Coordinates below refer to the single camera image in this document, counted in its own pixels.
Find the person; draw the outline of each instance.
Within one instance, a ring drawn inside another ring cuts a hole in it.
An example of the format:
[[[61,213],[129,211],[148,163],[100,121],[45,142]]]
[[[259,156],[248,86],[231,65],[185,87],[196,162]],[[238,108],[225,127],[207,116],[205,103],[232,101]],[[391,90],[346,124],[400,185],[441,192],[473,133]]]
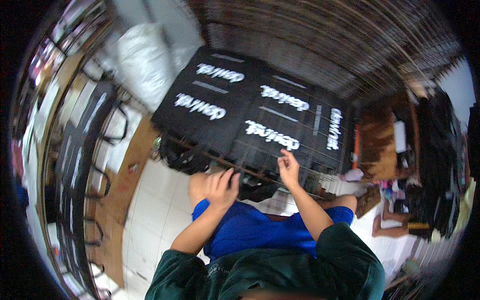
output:
[[[382,215],[377,215],[373,220],[372,236],[388,236],[391,238],[399,238],[407,234],[419,236],[421,238],[429,239],[432,236],[432,231],[428,223],[416,222],[415,214],[396,214],[388,210],[388,200],[384,203],[384,212]],[[382,220],[395,220],[402,223],[401,226],[392,228],[382,228]]]
[[[236,201],[239,174],[233,169],[192,175],[193,222],[163,253],[145,299],[247,299],[239,293],[251,288],[322,288],[340,299],[382,298],[384,269],[349,227],[356,198],[319,205],[300,186],[293,154],[281,153],[280,177],[299,213],[272,221]],[[196,256],[202,248],[208,265]]]

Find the leg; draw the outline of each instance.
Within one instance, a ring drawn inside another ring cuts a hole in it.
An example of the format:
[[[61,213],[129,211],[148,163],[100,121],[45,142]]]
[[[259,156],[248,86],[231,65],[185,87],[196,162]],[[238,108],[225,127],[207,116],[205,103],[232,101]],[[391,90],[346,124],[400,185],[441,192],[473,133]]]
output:
[[[343,195],[337,197],[333,201],[317,201],[317,203],[323,208],[331,208],[335,206],[345,206],[352,210],[353,213],[357,210],[357,198],[354,195]]]
[[[395,214],[388,211],[389,202],[385,201],[384,204],[384,213],[382,215],[383,220],[395,220],[398,222],[405,223],[411,217],[410,214]]]
[[[205,199],[204,183],[208,175],[205,173],[196,173],[190,176],[188,182],[188,195],[190,196],[190,205],[195,209],[197,204]]]
[[[406,223],[404,223],[402,226],[399,227],[393,227],[393,228],[387,228],[387,229],[382,229],[380,226],[380,215],[375,217],[375,220],[373,220],[373,228],[372,228],[372,236],[373,237],[378,237],[378,236],[388,236],[392,238],[399,238],[404,235],[408,234],[408,226]]]

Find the tiled floor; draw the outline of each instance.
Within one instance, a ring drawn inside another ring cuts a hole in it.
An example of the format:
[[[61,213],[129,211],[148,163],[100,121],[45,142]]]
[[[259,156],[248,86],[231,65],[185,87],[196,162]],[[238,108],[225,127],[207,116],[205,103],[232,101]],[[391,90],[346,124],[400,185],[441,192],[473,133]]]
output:
[[[149,161],[145,166],[123,233],[125,290],[114,299],[143,299],[163,252],[191,223],[188,180],[188,175],[171,170],[162,162]],[[324,186],[328,192],[338,195],[359,195],[364,190],[357,183],[341,182],[331,188]],[[250,204],[264,213],[291,215],[298,211],[291,196],[282,193],[276,193],[272,199],[260,204]],[[379,204],[361,219],[354,218],[351,228],[378,256],[389,282],[405,258],[410,256],[415,237],[373,238],[373,219],[382,208],[383,204]],[[199,257],[209,263],[204,255]]]

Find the jacket sleeve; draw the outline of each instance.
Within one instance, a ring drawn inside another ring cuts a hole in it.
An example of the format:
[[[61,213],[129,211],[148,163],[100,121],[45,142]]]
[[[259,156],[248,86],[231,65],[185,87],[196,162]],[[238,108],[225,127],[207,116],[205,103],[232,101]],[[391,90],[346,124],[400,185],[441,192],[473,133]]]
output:
[[[381,299],[385,272],[370,248],[350,229],[339,222],[326,228],[316,245],[317,262],[331,277],[341,299]]]
[[[194,299],[206,273],[204,263],[196,255],[167,250],[158,263],[145,300]]]

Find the knee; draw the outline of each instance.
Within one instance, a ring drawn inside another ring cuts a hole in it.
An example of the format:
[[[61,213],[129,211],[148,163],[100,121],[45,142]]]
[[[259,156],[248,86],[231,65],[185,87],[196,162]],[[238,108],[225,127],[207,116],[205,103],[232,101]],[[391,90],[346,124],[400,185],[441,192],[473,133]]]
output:
[[[190,199],[192,200],[198,200],[201,198],[201,200],[204,199],[203,195],[203,186],[205,179],[208,177],[207,174],[205,173],[195,173],[190,176],[189,182],[188,182],[188,195],[190,196]]]
[[[343,195],[340,196],[338,199],[339,206],[345,206],[352,210],[353,213],[357,210],[357,197],[354,195]]]

